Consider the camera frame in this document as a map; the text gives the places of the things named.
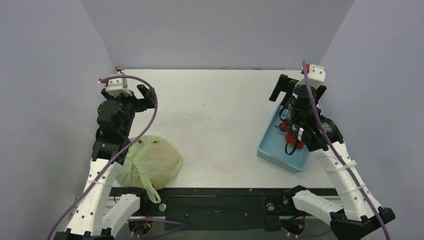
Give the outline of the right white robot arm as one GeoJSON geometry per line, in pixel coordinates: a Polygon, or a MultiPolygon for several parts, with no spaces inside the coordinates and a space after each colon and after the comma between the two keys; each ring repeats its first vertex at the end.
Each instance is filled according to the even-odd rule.
{"type": "Polygon", "coordinates": [[[288,110],[288,118],[282,122],[288,126],[294,144],[303,143],[319,161],[340,203],[298,185],[284,193],[282,207],[289,214],[306,213],[325,222],[339,240],[360,240],[377,229],[382,229],[388,238],[386,225],[395,219],[395,213],[383,207],[369,191],[337,125],[318,109],[325,90],[322,79],[313,82],[307,75],[295,80],[282,74],[269,99],[274,102],[280,93],[285,94],[280,105],[282,110],[288,110]]]}

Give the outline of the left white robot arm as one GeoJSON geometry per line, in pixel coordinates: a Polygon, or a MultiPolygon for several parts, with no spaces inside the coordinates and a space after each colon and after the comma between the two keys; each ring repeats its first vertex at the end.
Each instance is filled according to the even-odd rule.
{"type": "Polygon", "coordinates": [[[113,87],[108,81],[101,91],[105,97],[97,108],[95,142],[92,148],[88,178],[81,196],[60,217],[75,210],[63,231],[52,229],[53,240],[113,240],[113,220],[104,219],[104,210],[119,170],[134,140],[129,134],[136,113],[154,109],[158,104],[155,89],[148,83],[137,85],[142,98],[126,87],[113,87]]]}

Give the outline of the pale green plastic bag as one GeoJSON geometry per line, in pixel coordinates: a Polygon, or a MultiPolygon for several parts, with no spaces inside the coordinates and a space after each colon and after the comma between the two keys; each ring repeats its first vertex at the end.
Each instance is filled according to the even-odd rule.
{"type": "Polygon", "coordinates": [[[176,178],[182,165],[183,156],[167,140],[145,135],[128,149],[115,180],[121,187],[146,190],[150,201],[159,204],[158,190],[176,178]]]}

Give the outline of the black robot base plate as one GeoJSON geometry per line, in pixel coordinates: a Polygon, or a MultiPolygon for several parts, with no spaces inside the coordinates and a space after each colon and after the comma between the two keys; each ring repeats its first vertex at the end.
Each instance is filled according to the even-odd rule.
{"type": "Polygon", "coordinates": [[[109,198],[117,201],[124,194],[141,195],[140,207],[133,216],[163,217],[185,224],[187,231],[238,231],[263,229],[303,234],[329,233],[330,226],[301,214],[285,197],[287,188],[163,188],[160,203],[149,200],[145,190],[113,187],[109,198]]]}

